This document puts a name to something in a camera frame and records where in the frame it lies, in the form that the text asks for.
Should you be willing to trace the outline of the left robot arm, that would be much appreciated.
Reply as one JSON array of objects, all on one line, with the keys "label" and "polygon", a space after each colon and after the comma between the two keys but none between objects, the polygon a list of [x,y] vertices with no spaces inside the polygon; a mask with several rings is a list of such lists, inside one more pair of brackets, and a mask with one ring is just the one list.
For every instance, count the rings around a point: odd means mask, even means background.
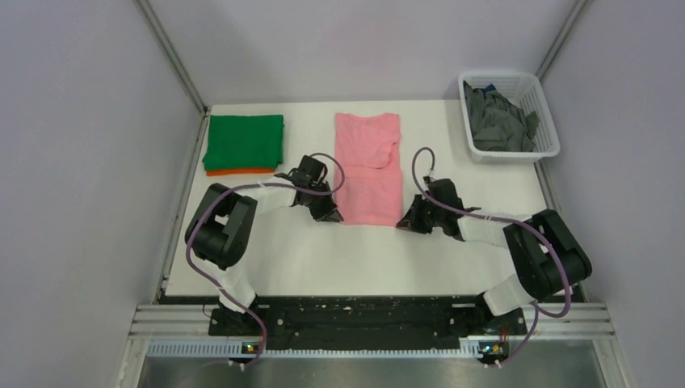
[{"label": "left robot arm", "polygon": [[240,334],[257,327],[267,336],[265,322],[252,307],[257,293],[240,263],[246,253],[254,219],[262,213],[302,206],[316,222],[340,223],[344,217],[333,194],[343,180],[331,187],[326,180],[324,153],[305,155],[299,166],[270,179],[228,188],[210,185],[186,233],[187,264],[208,280],[219,293],[220,317]]}]

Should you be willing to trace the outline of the pink t shirt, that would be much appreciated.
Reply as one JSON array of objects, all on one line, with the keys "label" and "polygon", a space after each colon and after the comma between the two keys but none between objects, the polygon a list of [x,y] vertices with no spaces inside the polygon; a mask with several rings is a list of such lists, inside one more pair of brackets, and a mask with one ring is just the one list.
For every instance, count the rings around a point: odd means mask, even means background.
[{"label": "pink t shirt", "polygon": [[395,113],[334,117],[334,157],[340,163],[334,201],[347,225],[394,227],[403,216],[401,121]]}]

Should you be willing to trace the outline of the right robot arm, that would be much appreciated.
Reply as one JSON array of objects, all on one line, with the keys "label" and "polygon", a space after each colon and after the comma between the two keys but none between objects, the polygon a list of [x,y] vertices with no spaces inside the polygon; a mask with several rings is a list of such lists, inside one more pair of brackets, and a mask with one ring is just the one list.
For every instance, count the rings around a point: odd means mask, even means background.
[{"label": "right robot arm", "polygon": [[565,295],[561,311],[537,307],[536,312],[550,318],[569,313],[571,288],[585,280],[592,267],[557,211],[518,216],[487,213],[478,207],[464,207],[450,179],[427,179],[426,183],[427,189],[414,197],[396,224],[398,229],[430,234],[440,228],[455,240],[499,247],[511,256],[514,274],[477,295],[473,321],[480,331],[495,333],[510,312],[559,292]]}]

